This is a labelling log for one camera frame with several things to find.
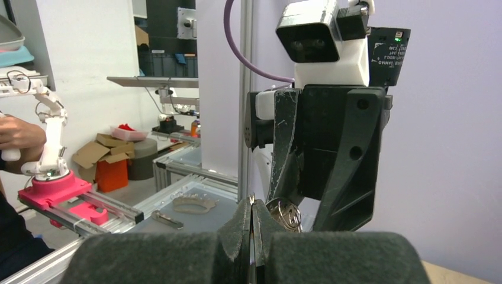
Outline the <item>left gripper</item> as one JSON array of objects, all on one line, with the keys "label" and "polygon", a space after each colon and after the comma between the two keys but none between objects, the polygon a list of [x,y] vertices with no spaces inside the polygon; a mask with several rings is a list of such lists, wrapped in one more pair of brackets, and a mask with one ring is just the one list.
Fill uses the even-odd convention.
[{"label": "left gripper", "polygon": [[373,217],[381,134],[392,100],[382,87],[307,86],[296,134],[304,158],[299,180],[294,142],[299,94],[299,89],[274,94],[267,201],[284,198],[298,206],[301,195],[316,199],[321,202],[313,231],[356,231]]}]

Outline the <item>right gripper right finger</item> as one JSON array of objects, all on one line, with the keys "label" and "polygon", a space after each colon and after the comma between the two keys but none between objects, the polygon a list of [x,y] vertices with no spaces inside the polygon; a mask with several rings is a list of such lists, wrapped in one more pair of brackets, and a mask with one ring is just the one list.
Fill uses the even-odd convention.
[{"label": "right gripper right finger", "polygon": [[292,233],[252,203],[257,283],[430,283],[416,249],[390,232]]}]

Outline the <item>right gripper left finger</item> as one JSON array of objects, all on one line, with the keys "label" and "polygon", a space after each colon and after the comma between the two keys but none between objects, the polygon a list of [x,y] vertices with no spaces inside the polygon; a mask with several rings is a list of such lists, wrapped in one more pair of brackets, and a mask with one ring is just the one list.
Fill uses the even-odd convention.
[{"label": "right gripper left finger", "polygon": [[252,205],[215,232],[101,234],[76,250],[61,283],[248,283]]}]

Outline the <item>pink leader arm base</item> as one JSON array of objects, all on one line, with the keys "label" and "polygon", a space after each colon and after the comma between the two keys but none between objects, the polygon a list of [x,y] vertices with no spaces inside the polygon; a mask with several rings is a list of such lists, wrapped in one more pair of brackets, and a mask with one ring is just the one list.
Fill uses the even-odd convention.
[{"label": "pink leader arm base", "polygon": [[[56,205],[92,191],[92,184],[82,180],[71,171],[67,176],[51,181],[33,180],[32,185],[18,192],[20,201],[27,202],[42,211],[54,209]],[[96,205],[88,202],[68,210],[78,221],[89,221],[102,225],[108,221],[108,211],[98,211]]]}]

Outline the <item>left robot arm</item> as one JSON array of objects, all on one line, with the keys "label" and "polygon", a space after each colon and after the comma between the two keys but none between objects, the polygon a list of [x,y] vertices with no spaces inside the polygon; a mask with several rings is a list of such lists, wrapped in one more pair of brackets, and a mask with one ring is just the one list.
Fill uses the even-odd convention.
[{"label": "left robot arm", "polygon": [[355,231],[374,213],[381,136],[392,108],[411,31],[373,27],[359,58],[369,69],[368,86],[349,74],[328,75],[331,84],[250,92],[244,139],[261,162],[266,207],[286,230],[300,232],[299,205],[318,200],[314,231]]}]

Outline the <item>operator hand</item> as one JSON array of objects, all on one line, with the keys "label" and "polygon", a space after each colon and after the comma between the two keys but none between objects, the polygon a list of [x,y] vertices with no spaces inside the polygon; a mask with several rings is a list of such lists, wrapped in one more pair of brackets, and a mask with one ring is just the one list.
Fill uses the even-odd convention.
[{"label": "operator hand", "polygon": [[17,117],[1,117],[1,150],[30,149],[43,146],[46,133],[38,125]]}]

